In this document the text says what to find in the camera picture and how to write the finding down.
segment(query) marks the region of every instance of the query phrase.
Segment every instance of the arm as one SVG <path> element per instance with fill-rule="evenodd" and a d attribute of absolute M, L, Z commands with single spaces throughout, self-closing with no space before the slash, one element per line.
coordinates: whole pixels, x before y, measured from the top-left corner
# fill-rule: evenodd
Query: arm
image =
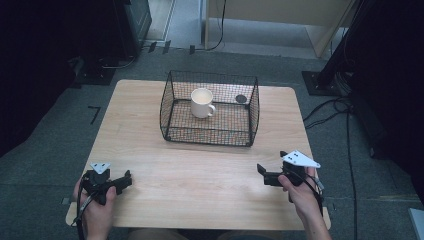
<path fill-rule="evenodd" d="M 309 168 L 307 171 L 309 175 L 315 175 L 314 169 Z M 284 175 L 280 175 L 278 181 L 283 185 L 283 190 L 289 192 L 296 206 L 297 215 L 302 220 L 308 239 L 331 239 L 311 189 L 304 183 L 298 187 L 293 186 L 290 180 Z M 307 181 L 312 186 L 315 185 L 312 179 L 308 178 Z"/>
<path fill-rule="evenodd" d="M 78 187 L 81 179 L 74 188 L 74 198 L 77 199 Z M 87 240 L 106 240 L 113 221 L 113 207 L 116 197 L 116 188 L 110 187 L 106 194 L 106 204 L 100 205 L 92 201 L 85 209 L 83 215 L 84 231 L 87 234 Z M 81 204 L 87 199 L 85 193 L 81 194 Z"/>

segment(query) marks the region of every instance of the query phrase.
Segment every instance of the black controller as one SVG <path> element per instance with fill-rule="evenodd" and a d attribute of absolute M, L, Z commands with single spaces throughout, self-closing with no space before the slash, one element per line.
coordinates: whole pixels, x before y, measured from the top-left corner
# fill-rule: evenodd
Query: black controller
<path fill-rule="evenodd" d="M 280 151 L 280 157 L 287 155 L 286 152 Z M 283 162 L 282 172 L 267 172 L 264 167 L 257 164 L 258 172 L 264 176 L 264 184 L 274 187 L 282 187 L 278 181 L 278 176 L 285 175 L 294 186 L 299 186 L 306 179 L 305 167 L 295 166 L 288 162 Z"/>
<path fill-rule="evenodd" d="M 82 186 L 89 195 L 99 204 L 106 204 L 106 193 L 110 187 L 116 187 L 116 194 L 120 195 L 122 190 L 132 185 L 130 170 L 125 172 L 124 177 L 110 181 L 110 169 L 106 169 L 102 174 L 98 174 L 94 170 L 87 170 L 84 174 Z"/>

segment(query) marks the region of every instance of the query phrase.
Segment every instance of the wire mesh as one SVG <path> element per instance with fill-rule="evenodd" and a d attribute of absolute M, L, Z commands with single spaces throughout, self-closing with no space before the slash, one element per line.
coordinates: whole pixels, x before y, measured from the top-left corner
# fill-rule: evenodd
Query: wire mesh
<path fill-rule="evenodd" d="M 197 118 L 191 93 L 209 89 L 215 114 Z M 258 80 L 253 76 L 170 71 L 160 109 L 165 140 L 229 146 L 252 146 L 259 124 Z"/>

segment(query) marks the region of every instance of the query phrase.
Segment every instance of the white mug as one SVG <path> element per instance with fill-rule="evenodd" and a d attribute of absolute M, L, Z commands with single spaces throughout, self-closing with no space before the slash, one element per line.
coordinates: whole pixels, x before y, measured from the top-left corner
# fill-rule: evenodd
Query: white mug
<path fill-rule="evenodd" d="M 215 107 L 211 104 L 213 94 L 206 88 L 197 88 L 191 93 L 191 113 L 198 118 L 211 117 Z"/>

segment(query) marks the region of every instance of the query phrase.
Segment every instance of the black cable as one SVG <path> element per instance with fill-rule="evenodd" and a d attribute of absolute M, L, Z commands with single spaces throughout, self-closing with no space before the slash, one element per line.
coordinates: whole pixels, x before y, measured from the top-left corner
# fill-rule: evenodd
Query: black cable
<path fill-rule="evenodd" d="M 303 177 L 299 176 L 299 174 L 297 174 L 296 172 L 294 172 L 294 171 L 292 171 L 292 170 L 290 170 L 290 169 L 288 169 L 288 168 L 286 168 L 286 167 L 284 167 L 284 166 L 283 166 L 283 169 L 284 169 L 284 171 L 287 171 L 287 172 L 289 172 L 290 174 L 292 174 L 292 175 L 296 176 L 297 178 L 299 178 L 300 180 L 302 180 L 302 182 L 303 182 L 303 183 L 305 183 L 305 184 L 309 187 L 309 189 L 311 189 L 312 193 L 314 194 L 315 199 L 317 200 L 318 207 L 319 207 L 319 210 L 320 210 L 320 212 L 321 212 L 321 216 L 323 216 L 323 209 L 322 209 L 322 208 L 323 208 L 323 206 L 322 206 L 322 198 L 321 198 L 321 194 L 320 194 L 320 193 L 318 193 L 318 192 L 315 190 L 315 188 L 314 188 L 314 187 L 312 187 L 312 185 L 311 185 L 308 181 L 306 181 L 306 179 L 305 179 L 305 178 L 303 178 Z M 313 179 L 313 178 L 312 178 L 312 180 L 315 182 L 315 185 L 318 187 L 318 184 L 317 184 L 317 182 L 315 181 L 315 179 Z"/>
<path fill-rule="evenodd" d="M 216 1 L 216 4 L 215 4 L 215 7 L 216 7 L 216 11 L 218 12 L 219 11 L 219 6 L 218 6 L 218 1 Z M 221 32 L 221 36 L 223 36 L 224 35 L 224 32 L 223 32 L 223 30 L 222 30 L 222 27 L 221 27 L 221 24 L 219 23 L 219 20 L 220 19 L 216 19 L 217 21 L 216 21 L 216 23 L 217 23 L 217 25 L 218 25 L 218 28 L 219 28 L 219 31 Z"/>
<path fill-rule="evenodd" d="M 357 193 L 356 193 L 356 184 L 355 184 L 355 177 L 353 174 L 353 164 L 352 164 L 352 154 L 351 154 L 351 149 L 350 149 L 350 124 L 349 124 L 349 118 L 350 118 L 350 113 L 352 112 L 352 106 L 341 101 L 345 99 L 344 97 L 340 97 L 337 99 L 333 99 L 333 100 L 328 100 L 324 103 L 321 103 L 320 105 L 318 105 L 317 107 L 315 107 L 311 113 L 304 118 L 304 121 L 306 121 L 307 119 L 309 119 L 316 111 L 318 111 L 320 108 L 322 108 L 324 105 L 333 102 L 333 107 L 336 110 L 336 113 L 334 113 L 333 115 L 331 115 L 330 117 L 324 119 L 324 120 L 318 120 L 315 121 L 314 125 L 310 124 L 308 126 L 310 126 L 309 128 L 316 126 L 318 124 L 324 123 L 326 121 L 328 121 L 329 119 L 333 118 L 334 116 L 341 114 L 341 113 L 346 113 L 346 137 L 347 137 L 347 155 L 348 155 L 348 161 L 349 161 L 349 170 L 350 170 L 350 178 L 352 181 L 352 191 L 353 191 L 353 221 L 354 221 L 354 239 L 358 239 L 358 201 L 357 201 Z M 343 105 L 345 105 L 345 109 L 340 110 L 339 108 L 337 108 L 337 103 L 342 103 Z"/>
<path fill-rule="evenodd" d="M 218 43 L 212 48 L 196 49 L 196 51 L 212 51 L 221 44 L 222 39 L 224 38 L 224 19 L 225 19 L 225 7 L 226 7 L 226 5 L 227 5 L 227 0 L 224 0 L 224 7 L 222 8 L 222 17 L 221 17 L 221 38 L 219 39 Z"/>
<path fill-rule="evenodd" d="M 103 66 L 102 65 L 102 68 L 105 68 L 105 69 L 121 69 L 121 68 L 126 68 L 126 67 L 128 67 L 128 66 L 130 66 L 133 62 L 134 62 L 134 60 L 135 60 L 135 57 L 134 56 L 132 56 L 131 57 L 131 60 L 127 63 L 127 64 L 125 64 L 125 65 L 120 65 L 120 66 Z"/>
<path fill-rule="evenodd" d="M 305 129 L 310 129 L 312 127 L 315 127 L 316 125 L 323 124 L 323 123 L 327 122 L 328 120 L 334 118 L 335 116 L 337 116 L 339 114 L 350 112 L 351 111 L 351 106 L 348 105 L 347 103 L 343 102 L 342 101 L 343 99 L 345 99 L 345 97 L 339 97 L 339 98 L 336 98 L 336 99 L 331 99 L 331 100 L 325 101 L 325 102 L 321 103 L 320 105 L 318 105 L 317 107 L 315 107 L 311 111 L 311 113 L 309 113 L 308 116 L 306 116 L 303 119 L 304 122 L 306 120 L 308 120 L 315 112 L 317 112 L 319 109 L 321 109 L 323 106 L 327 105 L 328 103 L 333 103 L 333 107 L 336 110 L 336 113 L 332 114 L 331 116 L 329 116 L 329 117 L 327 117 L 325 119 L 317 120 L 315 122 L 312 122 L 312 123 L 306 125 L 305 126 Z M 346 109 L 343 109 L 343 110 L 338 109 L 337 108 L 337 103 L 341 103 L 341 104 L 345 105 L 346 106 Z"/>
<path fill-rule="evenodd" d="M 346 95 L 349 95 L 352 90 L 348 85 L 347 77 L 348 75 L 345 72 L 336 72 L 336 81 L 338 85 L 343 89 Z"/>
<path fill-rule="evenodd" d="M 74 219 L 74 222 L 71 224 L 71 226 L 73 226 L 75 223 L 77 225 L 77 231 L 78 231 L 78 238 L 80 240 L 84 240 L 85 236 L 84 236 L 84 229 L 82 226 L 82 216 L 84 214 L 85 209 L 87 208 L 87 206 L 91 203 L 91 201 L 93 201 L 93 199 L 96 197 L 96 193 L 92 193 L 86 200 L 86 202 L 84 202 L 82 209 L 81 209 L 81 195 L 82 195 L 82 190 L 83 190 L 83 181 L 84 178 L 87 177 L 87 173 L 84 174 L 81 177 L 81 181 L 78 187 L 78 196 L 77 196 L 77 215 Z"/>
<path fill-rule="evenodd" d="M 317 188 L 319 190 L 318 191 L 319 195 L 322 195 L 323 188 L 320 187 L 320 186 L 322 186 L 320 180 L 318 178 L 314 177 L 314 176 L 309 175 L 309 174 L 306 174 L 306 176 L 308 176 L 310 179 L 312 179 L 312 181 L 314 181 L 315 185 L 317 186 Z"/>

